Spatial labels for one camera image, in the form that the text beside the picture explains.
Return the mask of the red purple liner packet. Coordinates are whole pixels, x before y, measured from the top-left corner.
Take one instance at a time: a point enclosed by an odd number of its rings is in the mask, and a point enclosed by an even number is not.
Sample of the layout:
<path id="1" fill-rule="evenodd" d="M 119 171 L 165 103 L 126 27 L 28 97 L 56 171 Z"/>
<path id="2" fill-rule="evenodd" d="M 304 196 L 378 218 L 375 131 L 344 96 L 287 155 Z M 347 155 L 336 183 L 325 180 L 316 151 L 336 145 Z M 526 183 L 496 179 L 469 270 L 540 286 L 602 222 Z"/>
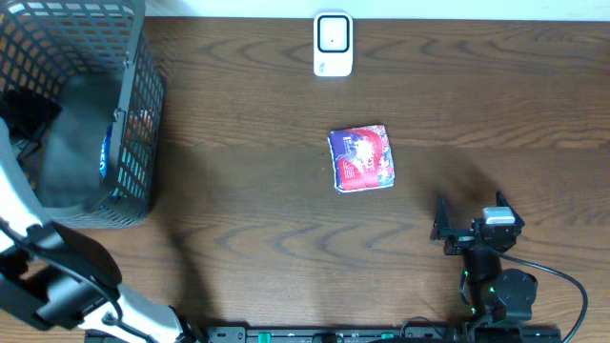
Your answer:
<path id="1" fill-rule="evenodd" d="M 334 170 L 334 187 L 338 193 L 394 186 L 394 158 L 384 125 L 331 131 L 328 144 Z"/>

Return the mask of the blue oreo cookie pack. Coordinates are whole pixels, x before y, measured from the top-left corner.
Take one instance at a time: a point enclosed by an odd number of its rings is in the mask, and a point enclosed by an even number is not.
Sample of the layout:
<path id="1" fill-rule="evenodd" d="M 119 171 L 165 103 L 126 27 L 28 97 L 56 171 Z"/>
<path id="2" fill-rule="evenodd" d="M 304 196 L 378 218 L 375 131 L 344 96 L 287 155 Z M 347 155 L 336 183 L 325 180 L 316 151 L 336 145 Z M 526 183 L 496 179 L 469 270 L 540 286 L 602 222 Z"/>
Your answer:
<path id="1" fill-rule="evenodd" d="M 110 149 L 112 141 L 112 125 L 109 125 L 106 129 L 104 139 L 101 144 L 100 158 L 99 158 L 99 174 L 100 180 L 103 181 L 107 176 L 107 170 L 110 159 Z"/>

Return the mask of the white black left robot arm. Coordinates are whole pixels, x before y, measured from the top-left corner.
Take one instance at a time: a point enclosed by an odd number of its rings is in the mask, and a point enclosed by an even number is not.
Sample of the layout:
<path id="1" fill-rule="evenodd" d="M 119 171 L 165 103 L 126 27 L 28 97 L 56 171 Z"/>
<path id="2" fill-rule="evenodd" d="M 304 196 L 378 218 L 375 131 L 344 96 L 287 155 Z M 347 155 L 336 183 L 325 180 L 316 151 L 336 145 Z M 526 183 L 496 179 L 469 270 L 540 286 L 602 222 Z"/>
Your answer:
<path id="1" fill-rule="evenodd" d="M 47 215 L 1 128 L 1 307 L 37 330 L 81 329 L 106 342 L 204 342 L 170 306 L 123 284 L 108 251 Z"/>

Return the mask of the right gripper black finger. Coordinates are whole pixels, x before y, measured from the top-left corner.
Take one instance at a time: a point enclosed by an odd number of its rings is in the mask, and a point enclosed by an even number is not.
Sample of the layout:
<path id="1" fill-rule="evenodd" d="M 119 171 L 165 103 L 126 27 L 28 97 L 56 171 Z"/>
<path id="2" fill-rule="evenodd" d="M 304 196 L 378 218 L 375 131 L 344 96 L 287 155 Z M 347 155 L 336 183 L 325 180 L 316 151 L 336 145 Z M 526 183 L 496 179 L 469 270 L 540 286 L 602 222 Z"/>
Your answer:
<path id="1" fill-rule="evenodd" d="M 444 198 L 437 198 L 436 214 L 434 224 L 430 233 L 431 240 L 444 240 L 451 233 L 451 223 L 447 212 Z"/>
<path id="2" fill-rule="evenodd" d="M 511 205 L 508 202 L 508 200 L 506 199 L 506 197 L 502 191 L 496 192 L 496 206 L 497 207 L 506 207 L 506 208 L 511 209 Z"/>

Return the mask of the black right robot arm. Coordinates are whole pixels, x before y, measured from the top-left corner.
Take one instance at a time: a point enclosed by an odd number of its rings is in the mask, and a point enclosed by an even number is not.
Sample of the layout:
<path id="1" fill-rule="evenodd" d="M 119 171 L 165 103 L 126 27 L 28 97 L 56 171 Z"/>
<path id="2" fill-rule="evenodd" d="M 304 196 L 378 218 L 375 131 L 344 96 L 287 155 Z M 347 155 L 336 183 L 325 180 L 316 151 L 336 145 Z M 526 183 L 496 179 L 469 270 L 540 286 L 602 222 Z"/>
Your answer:
<path id="1" fill-rule="evenodd" d="M 519 269 L 504 269 L 500 255 L 517 244 L 525 226 L 502 192 L 496 205 L 482 210 L 482 217 L 468 229 L 451 225 L 443 198 L 437 201 L 432 240 L 444 243 L 446 255 L 459 255 L 464 264 L 462 299 L 474 308 L 480 326 L 522 325 L 532 319 L 538 281 Z"/>

